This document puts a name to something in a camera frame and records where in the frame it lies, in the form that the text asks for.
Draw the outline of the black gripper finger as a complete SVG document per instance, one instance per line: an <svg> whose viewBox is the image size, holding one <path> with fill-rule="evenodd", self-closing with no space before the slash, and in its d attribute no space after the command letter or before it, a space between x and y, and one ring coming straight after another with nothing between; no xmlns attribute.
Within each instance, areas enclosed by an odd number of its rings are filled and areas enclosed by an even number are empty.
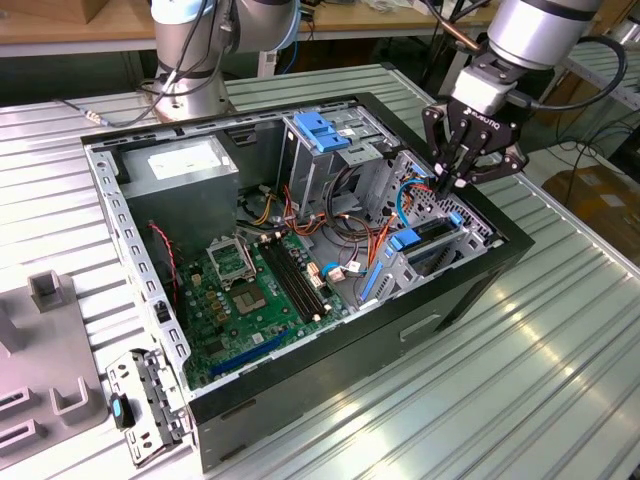
<svg viewBox="0 0 640 480"><path fill-rule="evenodd" d="M456 155L470 129L470 120L466 116L451 116L447 104L436 103L422 111L422 121L437 177L434 193L448 196L457 179Z"/></svg>
<svg viewBox="0 0 640 480"><path fill-rule="evenodd" d="M462 189L467 185L479 185L521 172L529 158L518 144L519 134L491 134L488 131L469 134L462 142L466 153L459 165L452 170L452 187ZM478 165L478 160L498 152L497 163Z"/></svg>

